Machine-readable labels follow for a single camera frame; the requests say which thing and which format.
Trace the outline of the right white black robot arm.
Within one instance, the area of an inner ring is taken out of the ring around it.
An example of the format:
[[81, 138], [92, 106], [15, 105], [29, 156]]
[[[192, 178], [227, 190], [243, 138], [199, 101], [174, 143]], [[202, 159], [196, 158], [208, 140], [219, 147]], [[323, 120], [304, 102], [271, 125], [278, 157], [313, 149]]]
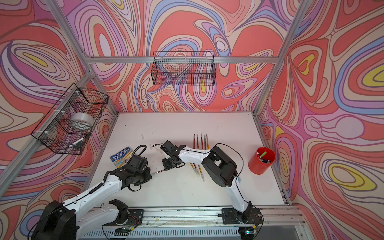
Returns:
[[185, 145], [177, 147], [166, 141], [161, 144], [161, 150], [166, 156], [162, 160], [166, 171], [188, 163], [202, 165], [211, 179], [226, 189], [235, 214], [232, 219], [242, 223], [248, 221], [253, 205], [243, 196], [238, 186], [237, 164], [221, 148], [214, 146], [210, 150], [198, 150]]

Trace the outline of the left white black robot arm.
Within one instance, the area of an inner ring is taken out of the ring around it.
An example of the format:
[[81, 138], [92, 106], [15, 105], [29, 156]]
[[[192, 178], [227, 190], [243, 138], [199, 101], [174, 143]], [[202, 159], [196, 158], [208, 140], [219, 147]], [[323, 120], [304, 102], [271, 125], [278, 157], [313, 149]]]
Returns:
[[97, 210], [94, 207], [124, 188], [140, 188], [152, 178], [150, 171], [147, 158], [133, 155], [127, 164], [107, 171], [100, 183], [85, 192], [62, 203], [49, 203], [27, 238], [78, 240], [105, 224], [125, 225], [131, 219], [131, 214], [122, 201], [111, 200]]

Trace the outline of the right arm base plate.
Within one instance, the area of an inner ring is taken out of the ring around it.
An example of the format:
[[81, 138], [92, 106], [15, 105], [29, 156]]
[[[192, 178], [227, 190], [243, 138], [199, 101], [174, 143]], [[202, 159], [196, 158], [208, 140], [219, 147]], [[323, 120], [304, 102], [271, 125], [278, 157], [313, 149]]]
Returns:
[[235, 225], [235, 224], [252, 224], [260, 225], [263, 223], [263, 217], [259, 209], [252, 208], [245, 213], [239, 212], [234, 208], [223, 208], [221, 213], [218, 214], [219, 218], [222, 218], [223, 224]]

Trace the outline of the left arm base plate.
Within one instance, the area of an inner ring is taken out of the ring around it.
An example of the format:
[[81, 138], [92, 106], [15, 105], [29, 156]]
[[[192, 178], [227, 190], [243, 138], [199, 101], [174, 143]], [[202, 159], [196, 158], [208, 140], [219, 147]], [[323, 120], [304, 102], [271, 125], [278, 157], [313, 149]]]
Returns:
[[144, 209], [131, 209], [127, 210], [126, 213], [122, 215], [119, 214], [117, 220], [107, 223], [106, 226], [128, 226], [128, 227], [137, 227], [140, 226], [143, 222]]

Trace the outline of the yellow carving knife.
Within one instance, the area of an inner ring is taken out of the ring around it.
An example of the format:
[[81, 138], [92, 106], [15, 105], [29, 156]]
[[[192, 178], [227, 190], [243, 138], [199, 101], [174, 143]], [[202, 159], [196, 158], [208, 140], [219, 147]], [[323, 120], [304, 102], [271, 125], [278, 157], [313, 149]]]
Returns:
[[209, 144], [209, 137], [208, 134], [206, 134], [206, 144], [207, 144], [207, 149], [210, 149], [210, 144]]

